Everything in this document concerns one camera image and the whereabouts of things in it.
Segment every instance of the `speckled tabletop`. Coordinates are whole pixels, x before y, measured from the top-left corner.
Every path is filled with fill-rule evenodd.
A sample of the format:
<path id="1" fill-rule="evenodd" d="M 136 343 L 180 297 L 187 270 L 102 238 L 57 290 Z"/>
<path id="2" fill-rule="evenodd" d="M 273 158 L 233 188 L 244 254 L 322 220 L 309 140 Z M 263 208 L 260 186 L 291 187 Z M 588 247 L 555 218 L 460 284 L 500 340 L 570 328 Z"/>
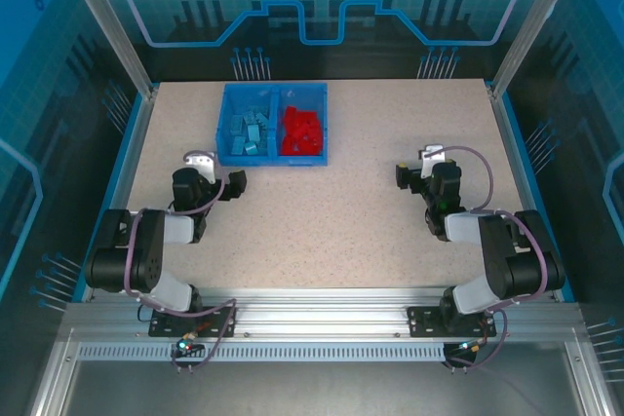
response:
<path id="1" fill-rule="evenodd" d="M 129 209 L 166 207 L 191 149 L 215 150 L 223 83 L 164 83 Z M 394 287 L 458 284 L 483 272 L 481 250 L 442 243 L 397 163 L 425 144 L 468 145 L 490 161 L 491 207 L 521 207 L 482 80 L 329 82 L 326 168 L 248 168 L 238 200 L 218 203 L 197 245 L 165 246 L 165 267 L 200 287 Z M 467 208 L 488 191 L 474 156 L 453 152 Z"/>

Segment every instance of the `white work surface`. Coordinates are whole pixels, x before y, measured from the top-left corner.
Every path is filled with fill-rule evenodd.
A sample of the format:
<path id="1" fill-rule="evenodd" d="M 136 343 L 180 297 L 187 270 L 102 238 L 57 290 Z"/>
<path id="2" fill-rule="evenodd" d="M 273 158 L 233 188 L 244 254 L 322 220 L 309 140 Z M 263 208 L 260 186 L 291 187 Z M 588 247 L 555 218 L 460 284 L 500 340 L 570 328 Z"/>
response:
<path id="1" fill-rule="evenodd" d="M 164 83 L 129 209 L 164 208 L 172 173 L 193 149 L 215 150 L 223 83 Z M 482 80 L 328 82 L 329 165 L 246 168 L 247 191 L 217 203 L 197 245 L 165 246 L 164 264 L 200 287 L 393 287 L 458 284 L 484 271 L 476 246 L 442 243 L 419 195 L 399 190 L 395 165 L 426 144 L 467 145 L 494 173 L 492 208 L 521 208 Z M 462 205 L 488 192 L 475 156 L 462 168 Z"/>

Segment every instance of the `black bracket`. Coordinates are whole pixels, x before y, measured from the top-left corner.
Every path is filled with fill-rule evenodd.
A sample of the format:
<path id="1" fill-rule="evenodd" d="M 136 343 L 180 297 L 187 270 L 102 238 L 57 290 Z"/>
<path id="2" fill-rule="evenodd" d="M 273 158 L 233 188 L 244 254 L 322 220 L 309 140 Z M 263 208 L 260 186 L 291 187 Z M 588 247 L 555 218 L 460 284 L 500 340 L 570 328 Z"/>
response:
<path id="1" fill-rule="evenodd" d="M 215 306 L 204 306 L 203 310 L 207 311 L 213 307 Z M 231 307 L 224 307 L 220 311 L 194 319 L 170 316 L 169 314 L 154 311 L 149 324 L 148 335 L 157 338 L 179 338 L 185 333 L 201 327 L 200 331 L 197 333 L 198 338 L 216 338 L 223 329 L 225 320 L 231 310 Z M 223 338 L 231 338 L 234 336 L 234 329 L 236 328 L 236 312 L 237 311 L 235 310 L 232 315 L 232 320 L 225 330 Z M 210 325 L 203 327 L 202 325 L 206 322 Z"/>
<path id="2" fill-rule="evenodd" d="M 408 307 L 411 338 L 483 338 L 496 336 L 496 325 L 485 314 L 463 316 L 460 326 L 453 330 L 445 325 L 439 306 Z"/>

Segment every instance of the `glass panel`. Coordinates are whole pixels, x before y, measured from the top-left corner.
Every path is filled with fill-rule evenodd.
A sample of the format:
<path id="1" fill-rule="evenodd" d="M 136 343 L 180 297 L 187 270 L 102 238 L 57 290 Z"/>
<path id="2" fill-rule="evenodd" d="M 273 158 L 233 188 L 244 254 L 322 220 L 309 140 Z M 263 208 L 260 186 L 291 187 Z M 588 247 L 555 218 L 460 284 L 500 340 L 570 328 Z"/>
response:
<path id="1" fill-rule="evenodd" d="M 83 0 L 0 0 L 0 16 L 0 412 L 13 415 L 29 410 L 137 93 Z"/>
<path id="2" fill-rule="evenodd" d="M 158 81 L 488 78 L 533 0 L 111 2 Z"/>
<path id="3" fill-rule="evenodd" d="M 560 0 L 509 88 L 535 189 L 588 324 L 624 320 L 622 5 Z"/>

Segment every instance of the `blue plastic bin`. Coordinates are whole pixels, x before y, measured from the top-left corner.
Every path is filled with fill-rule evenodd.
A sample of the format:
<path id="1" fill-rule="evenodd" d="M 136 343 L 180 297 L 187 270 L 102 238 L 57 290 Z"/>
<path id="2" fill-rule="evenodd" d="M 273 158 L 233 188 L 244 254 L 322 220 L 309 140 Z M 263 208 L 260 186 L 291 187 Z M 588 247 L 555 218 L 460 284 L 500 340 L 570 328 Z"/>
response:
<path id="1" fill-rule="evenodd" d="M 285 136 L 282 119 L 288 106 L 300 111 L 315 111 L 323 126 L 323 152 L 319 156 L 280 156 Z M 268 119 L 266 138 L 257 145 L 257 155 L 232 154 L 234 138 L 247 135 L 250 112 Z M 328 164 L 328 86 L 325 83 L 276 83 L 225 85 L 221 113 L 216 130 L 216 149 L 224 166 L 326 166 Z"/>

